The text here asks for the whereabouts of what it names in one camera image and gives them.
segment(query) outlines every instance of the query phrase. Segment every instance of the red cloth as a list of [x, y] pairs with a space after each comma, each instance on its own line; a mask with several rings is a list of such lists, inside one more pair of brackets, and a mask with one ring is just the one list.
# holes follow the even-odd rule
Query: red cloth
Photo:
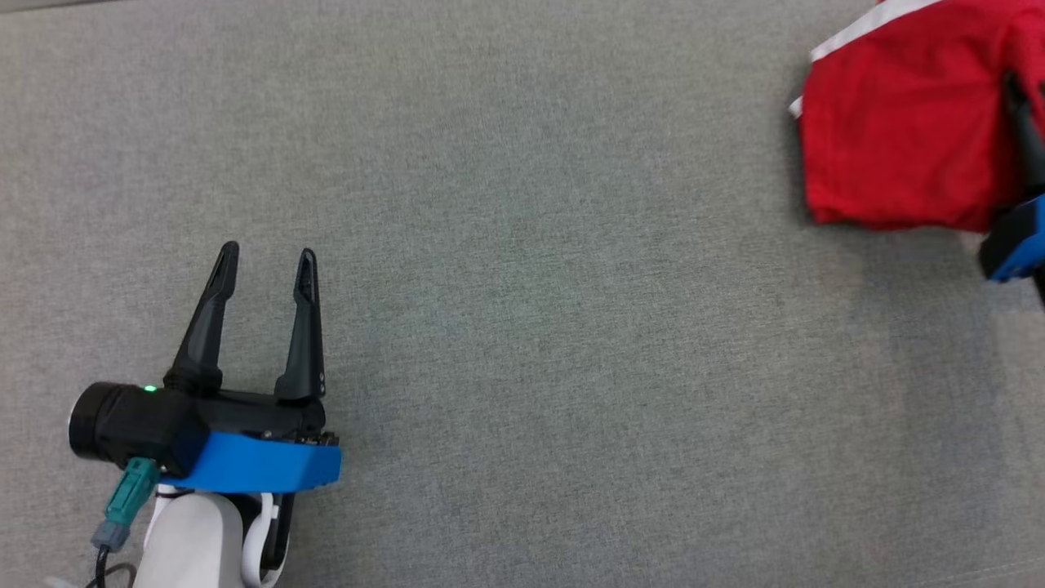
[[872, 13], [881, 22], [905, 3], [920, 7], [813, 64], [799, 118], [809, 207], [820, 222], [986, 231], [1023, 195], [1005, 71], [1045, 128], [1045, 3], [886, 0]]

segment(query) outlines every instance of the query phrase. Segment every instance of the teal connector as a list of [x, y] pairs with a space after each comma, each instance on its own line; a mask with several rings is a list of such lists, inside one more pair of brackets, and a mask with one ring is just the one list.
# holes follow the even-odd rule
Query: teal connector
[[131, 523], [148, 502], [159, 483], [160, 470], [152, 461], [134, 457], [127, 462], [109, 504], [106, 504], [106, 520], [94, 532], [91, 544], [99, 549], [107, 547], [111, 551], [119, 551], [131, 535]]

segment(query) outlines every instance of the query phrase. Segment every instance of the gray fabric surface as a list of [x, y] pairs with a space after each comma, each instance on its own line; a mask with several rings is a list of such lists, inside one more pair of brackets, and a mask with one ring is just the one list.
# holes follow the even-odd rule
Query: gray fabric surface
[[162, 376], [227, 238], [234, 387], [320, 259], [349, 465], [288, 588], [1045, 584], [1032, 289], [804, 212], [785, 107], [869, 3], [0, 17], [0, 584], [86, 583], [68, 410]]

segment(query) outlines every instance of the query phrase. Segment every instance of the black cable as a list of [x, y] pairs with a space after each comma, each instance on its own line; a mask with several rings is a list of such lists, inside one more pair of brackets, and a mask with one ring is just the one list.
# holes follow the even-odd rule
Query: black cable
[[138, 577], [138, 568], [134, 567], [132, 564], [122, 563], [116, 564], [115, 566], [106, 569], [106, 564], [109, 561], [109, 547], [98, 548], [98, 559], [94, 562], [94, 580], [91, 581], [85, 588], [106, 588], [106, 577], [111, 575], [117, 571], [126, 570], [127, 572], [127, 588], [134, 587], [134, 581]]

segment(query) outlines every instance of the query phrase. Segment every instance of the white stripe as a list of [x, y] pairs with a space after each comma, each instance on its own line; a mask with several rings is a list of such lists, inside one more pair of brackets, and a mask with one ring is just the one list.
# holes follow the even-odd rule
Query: white stripe
[[[944, 0], [885, 0], [870, 9], [867, 14], [857, 19], [856, 22], [846, 26], [841, 32], [820, 43], [815, 49], [810, 51], [810, 61], [822, 60], [831, 53], [841, 49], [845, 45], [856, 41], [900, 17], [907, 16], [926, 6], [943, 2]], [[802, 116], [802, 96], [791, 102], [788, 111], [791, 116], [798, 118]]]

